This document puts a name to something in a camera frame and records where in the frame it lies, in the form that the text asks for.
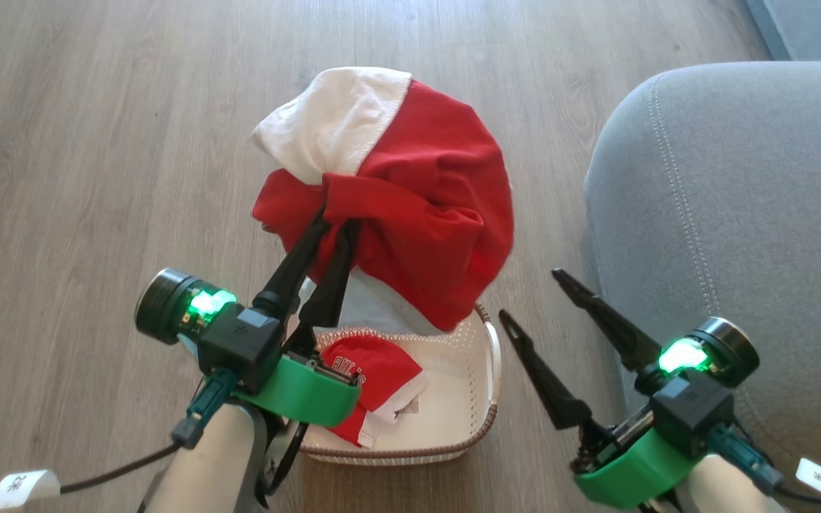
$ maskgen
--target folded cloth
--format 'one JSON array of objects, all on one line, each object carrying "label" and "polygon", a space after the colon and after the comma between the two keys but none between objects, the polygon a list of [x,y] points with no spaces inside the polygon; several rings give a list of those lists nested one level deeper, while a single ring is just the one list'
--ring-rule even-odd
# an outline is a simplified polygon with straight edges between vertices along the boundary
[{"label": "folded cloth", "polygon": [[340,338],[322,351],[322,360],[339,373],[359,373],[358,405],[348,420],[331,430],[355,445],[371,447],[382,423],[398,422],[398,411],[426,388],[423,368],[381,337]]},{"label": "folded cloth", "polygon": [[324,71],[253,140],[284,166],[253,217],[290,251],[325,205],[331,230],[310,272],[316,283],[341,225],[361,220],[355,265],[369,289],[384,284],[417,309],[429,323],[421,331],[452,331],[512,249],[501,150],[472,108],[408,73]]}]

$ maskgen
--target glowing green led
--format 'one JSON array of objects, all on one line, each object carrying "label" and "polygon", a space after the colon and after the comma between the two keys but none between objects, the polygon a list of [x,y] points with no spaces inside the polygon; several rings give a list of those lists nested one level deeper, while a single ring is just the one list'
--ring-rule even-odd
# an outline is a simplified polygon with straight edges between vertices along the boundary
[{"label": "glowing green led", "polygon": [[708,369],[709,363],[708,355],[698,342],[691,338],[680,338],[673,342],[658,358],[658,367],[665,373],[673,373],[687,367],[704,371]]},{"label": "glowing green led", "polygon": [[217,312],[224,308],[225,304],[235,302],[237,302],[237,296],[226,290],[218,290],[214,294],[202,290],[189,302],[188,311],[189,315],[199,315],[202,316],[205,322],[210,322],[217,315]]}]

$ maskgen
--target white basket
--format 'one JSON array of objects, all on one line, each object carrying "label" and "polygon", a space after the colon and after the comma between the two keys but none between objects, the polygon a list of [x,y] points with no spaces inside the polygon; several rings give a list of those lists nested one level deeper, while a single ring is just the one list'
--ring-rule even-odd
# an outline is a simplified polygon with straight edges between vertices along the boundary
[{"label": "white basket", "polygon": [[310,426],[302,452],[345,465],[420,465],[459,457],[492,427],[502,358],[499,336],[482,306],[446,335],[421,337],[340,328],[319,334],[317,341],[325,348],[356,334],[387,338],[423,367],[428,384],[418,398],[418,411],[402,413],[398,423],[385,426],[372,449],[356,447],[325,428]]}]

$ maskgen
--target red garment in basket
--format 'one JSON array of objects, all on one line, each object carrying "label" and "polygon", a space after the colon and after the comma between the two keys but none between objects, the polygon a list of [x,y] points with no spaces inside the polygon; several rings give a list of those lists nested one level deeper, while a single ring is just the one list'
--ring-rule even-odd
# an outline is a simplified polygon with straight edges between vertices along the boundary
[{"label": "red garment in basket", "polygon": [[324,71],[253,139],[284,166],[268,176],[252,214],[285,250],[325,205],[331,230],[310,273],[316,283],[341,225],[361,219],[356,266],[452,331],[512,249],[499,146],[470,106],[410,73]]},{"label": "red garment in basket", "polygon": [[351,444],[371,447],[384,423],[426,388],[426,374],[413,358],[384,338],[340,338],[322,351],[325,364],[339,373],[359,373],[361,394],[351,416],[331,431]]}]

